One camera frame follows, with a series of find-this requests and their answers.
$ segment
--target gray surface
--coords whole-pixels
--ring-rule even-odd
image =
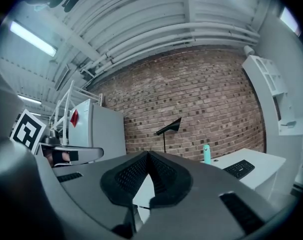
[[[235,192],[263,221],[275,211],[253,190],[237,179],[211,165],[187,160],[170,154],[162,155],[184,166],[192,175],[189,194],[175,207],[152,209],[149,219],[133,239],[238,239],[245,234],[219,199],[219,195]],[[83,177],[61,185],[71,199],[88,216],[107,228],[121,223],[126,208],[113,205],[100,188],[105,171],[131,159],[122,156],[92,164],[54,168],[56,176],[80,172]]]
[[[100,161],[126,155],[123,114],[93,104],[92,143],[104,150]]]
[[[295,205],[298,198],[291,194],[282,194],[277,191],[273,191],[268,201],[277,212],[280,212],[289,205]]]
[[[120,157],[120,163],[129,160],[130,156]],[[100,222],[105,227],[112,229],[122,224],[127,208],[113,205],[103,193],[100,180],[102,175],[109,169],[115,167],[113,160],[102,162],[53,168],[56,176],[79,172],[83,176],[61,183],[63,189],[70,198],[87,213],[92,219]]]
[[[275,214],[261,196],[227,172],[174,155],[162,155],[188,169],[193,185],[189,194],[175,207],[151,210],[147,223],[135,239],[230,240],[245,236],[219,199],[220,194],[229,191],[235,192],[263,221]]]
[[[0,140],[10,136],[15,119],[23,105],[23,101],[0,74]]]
[[[82,210],[82,202],[75,202],[73,195],[66,192],[63,186],[58,182],[54,171],[45,157],[37,155],[35,156],[35,159],[42,186],[51,207],[60,220],[67,239],[120,239],[115,234],[102,227],[94,218],[90,217],[90,215],[87,214],[87,210]],[[97,163],[91,163],[87,164],[87,166],[96,164]],[[78,166],[61,167],[54,170],[60,171],[60,174],[58,173],[58,175],[63,175],[69,173],[68,171],[70,170],[68,169],[76,169],[77,167]],[[79,178],[74,179],[71,182],[77,183],[77,180],[79,180]],[[76,187],[74,190],[77,190],[78,184],[74,184],[73,186]],[[94,199],[91,199],[91,202],[98,204]]]
[[[42,158],[50,169],[47,159]],[[5,227],[10,225],[13,230],[17,230],[17,225],[30,223],[32,219],[34,226],[44,226],[46,222],[46,228],[51,229],[45,233],[46,238],[63,237],[60,221],[55,216],[54,209],[44,192],[34,156],[25,145],[14,140],[0,141],[0,197],[3,201],[0,202],[0,226],[5,222],[5,217],[8,217]],[[35,239],[40,238],[39,231],[33,234]],[[3,235],[7,234],[8,232],[1,232],[0,238],[6,238]],[[26,236],[31,236],[31,232],[27,232]]]

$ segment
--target metal railing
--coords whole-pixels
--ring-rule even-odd
[[[84,101],[86,100],[86,98],[94,100],[95,103],[97,103],[98,105],[102,105],[103,102],[103,94],[100,93],[99,95],[95,95],[89,91],[83,90],[77,86],[74,86],[74,81],[71,81],[70,87],[68,89],[68,91],[64,94],[64,96],[57,102],[56,108],[53,111],[53,113],[51,114],[51,116],[49,117],[49,121],[48,121],[48,126],[50,127],[50,129],[55,129],[58,130],[58,132],[62,131],[62,145],[63,146],[67,146],[67,136],[66,136],[66,132],[67,132],[67,119],[69,118],[69,112],[70,112],[70,105],[72,106],[72,108],[75,108],[78,104],[80,104],[79,100],[81,100],[81,98],[79,98],[79,96],[83,97]],[[61,110],[61,106],[64,105],[64,113],[63,116],[58,120],[59,117],[59,112]]]

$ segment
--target ceiling beam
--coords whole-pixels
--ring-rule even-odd
[[[185,20],[187,23],[196,22],[195,0],[183,0]]]
[[[45,100],[41,101],[41,105],[44,105],[47,108],[52,109],[52,110],[54,110],[56,108],[56,104],[55,103],[48,102],[48,101],[45,101]]]
[[[31,106],[25,105],[24,108],[27,109],[29,112],[36,113],[36,114],[41,114],[42,116],[45,116],[45,117],[50,117],[53,113],[51,111],[42,110],[41,106],[40,106],[40,108],[36,108],[36,107],[31,107]],[[60,111],[58,113],[58,116],[63,117],[64,116],[64,111]]]
[[[72,29],[70,29],[61,20],[56,18],[48,10],[43,9],[39,11],[39,16],[41,21],[47,24],[52,31],[60,35],[67,43],[77,48],[92,61],[96,61],[101,57],[101,55],[93,47],[91,47],[89,43],[82,39],[78,34],[76,34]]]
[[[260,30],[272,0],[259,0],[255,15],[251,22],[251,27],[257,32]]]
[[[25,68],[22,68],[18,66],[17,64],[0,57],[0,71],[3,72],[3,74],[14,74],[18,75],[22,78],[25,78],[33,83],[37,83],[41,86],[47,86],[49,88],[54,88],[55,83],[53,81],[50,81],[40,75],[37,75],[31,71],[28,71]]]

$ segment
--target white wall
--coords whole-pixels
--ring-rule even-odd
[[[48,119],[44,119],[44,118],[39,118],[36,116],[36,118],[38,118],[43,124],[45,124],[46,126],[48,125]]]
[[[273,60],[287,85],[295,116],[303,117],[303,43],[276,15],[268,13],[255,50]]]

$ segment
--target white desk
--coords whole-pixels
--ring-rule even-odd
[[[211,159],[210,162],[212,166],[224,169],[241,160],[246,160],[255,166],[254,170],[240,180],[253,190],[273,176],[286,161],[283,157],[243,148],[234,153]]]

